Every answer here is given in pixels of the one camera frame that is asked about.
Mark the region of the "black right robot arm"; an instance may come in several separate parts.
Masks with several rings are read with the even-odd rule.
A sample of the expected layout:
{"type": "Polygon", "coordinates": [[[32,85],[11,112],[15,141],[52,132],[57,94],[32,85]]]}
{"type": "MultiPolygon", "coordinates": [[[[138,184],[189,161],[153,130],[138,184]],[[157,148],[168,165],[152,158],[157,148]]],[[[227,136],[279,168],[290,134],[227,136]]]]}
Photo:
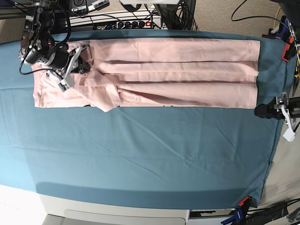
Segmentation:
{"type": "Polygon", "coordinates": [[[67,41],[71,36],[70,16],[74,15],[72,0],[33,0],[27,8],[25,26],[21,39],[19,59],[21,64],[41,64],[59,81],[71,73],[84,74],[90,66],[80,56],[87,45],[69,50],[67,41]],[[55,41],[51,29],[55,25],[56,13],[63,14],[67,24],[67,34],[62,41],[55,41]]]}

